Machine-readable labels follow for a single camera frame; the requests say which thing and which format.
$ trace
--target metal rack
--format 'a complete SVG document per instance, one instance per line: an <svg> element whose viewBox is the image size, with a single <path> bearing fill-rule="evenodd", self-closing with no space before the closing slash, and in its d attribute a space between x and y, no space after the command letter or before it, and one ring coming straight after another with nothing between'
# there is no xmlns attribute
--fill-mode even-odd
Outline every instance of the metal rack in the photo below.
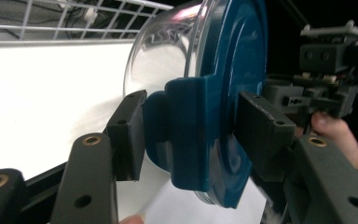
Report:
<svg viewBox="0 0 358 224"><path fill-rule="evenodd" d="M0 41L133 39L171 8L143 0L0 0Z"/></svg>

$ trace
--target finger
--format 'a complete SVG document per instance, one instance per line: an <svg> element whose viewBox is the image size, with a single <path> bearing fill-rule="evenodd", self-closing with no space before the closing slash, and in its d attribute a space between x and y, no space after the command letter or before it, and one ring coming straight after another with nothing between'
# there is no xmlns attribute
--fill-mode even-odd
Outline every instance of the finger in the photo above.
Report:
<svg viewBox="0 0 358 224"><path fill-rule="evenodd" d="M124 218L118 224L144 224L144 223L145 223L145 216L135 215L135 216Z"/></svg>
<svg viewBox="0 0 358 224"><path fill-rule="evenodd" d="M317 134L333 141L358 169L358 144L344 120L334 119L323 112L316 112L312 115L311 125Z"/></svg>

